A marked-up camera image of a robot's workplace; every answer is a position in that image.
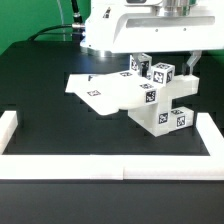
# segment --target white block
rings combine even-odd
[[[2,154],[18,125],[15,111],[5,111],[0,118],[0,154]]]
[[[158,63],[152,66],[152,81],[166,86],[167,83],[171,82],[175,74],[175,66],[165,63]]]

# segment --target black table surface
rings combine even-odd
[[[187,53],[153,54],[181,73]],[[19,126],[5,154],[205,155],[195,128],[158,138],[121,111],[101,117],[74,94],[71,73],[128,69],[128,56],[97,58],[71,42],[17,42],[0,56],[0,112]],[[209,112],[223,133],[224,66],[205,52],[194,70],[199,93],[173,101]],[[190,181],[0,182],[0,223],[224,223],[224,183]]]

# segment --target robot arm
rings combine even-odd
[[[224,15],[220,10],[224,1],[104,2],[92,1],[91,15],[85,24],[86,39],[81,43],[83,52],[106,56],[224,48]]]

